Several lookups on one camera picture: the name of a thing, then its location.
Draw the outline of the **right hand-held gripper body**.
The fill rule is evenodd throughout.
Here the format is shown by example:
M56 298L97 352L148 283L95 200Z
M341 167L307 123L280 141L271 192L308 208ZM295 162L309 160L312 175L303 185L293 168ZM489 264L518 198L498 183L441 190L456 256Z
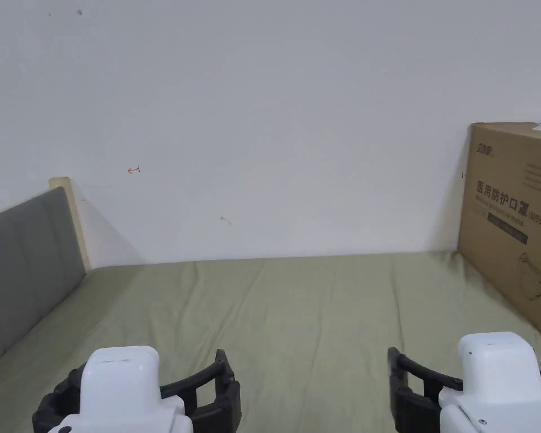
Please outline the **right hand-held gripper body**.
M541 375L533 347L518 334L461 338L463 389L439 393L440 432L541 432Z

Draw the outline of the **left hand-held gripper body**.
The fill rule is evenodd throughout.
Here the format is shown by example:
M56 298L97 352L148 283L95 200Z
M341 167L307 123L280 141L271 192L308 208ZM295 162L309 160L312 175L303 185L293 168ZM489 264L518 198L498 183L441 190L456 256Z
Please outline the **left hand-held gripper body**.
M159 354L150 346L99 348L81 377L78 414L58 432L192 432L178 396L161 398Z

